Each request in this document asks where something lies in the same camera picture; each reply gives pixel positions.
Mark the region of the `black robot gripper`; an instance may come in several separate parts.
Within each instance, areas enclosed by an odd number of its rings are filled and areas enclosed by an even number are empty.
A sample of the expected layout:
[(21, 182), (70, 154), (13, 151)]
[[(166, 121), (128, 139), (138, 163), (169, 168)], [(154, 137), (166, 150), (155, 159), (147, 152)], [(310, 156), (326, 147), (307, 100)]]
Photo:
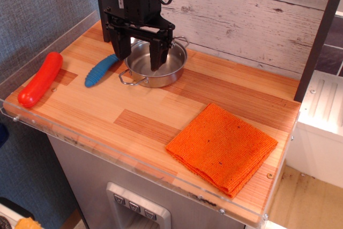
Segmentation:
[(151, 70), (165, 64), (175, 25), (161, 16), (161, 7), (172, 0), (123, 0), (123, 8), (107, 8), (107, 30), (119, 60), (131, 54), (131, 37), (150, 43)]

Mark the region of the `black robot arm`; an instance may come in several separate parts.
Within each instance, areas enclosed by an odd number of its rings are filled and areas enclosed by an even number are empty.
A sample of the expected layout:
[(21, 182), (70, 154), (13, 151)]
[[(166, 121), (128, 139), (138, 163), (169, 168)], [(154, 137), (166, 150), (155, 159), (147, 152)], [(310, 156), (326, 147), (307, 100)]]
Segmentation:
[(106, 10), (110, 42), (119, 60), (131, 54), (131, 38), (150, 44), (151, 70), (158, 70), (172, 47), (175, 25), (161, 16), (172, 0), (123, 0), (119, 11)]

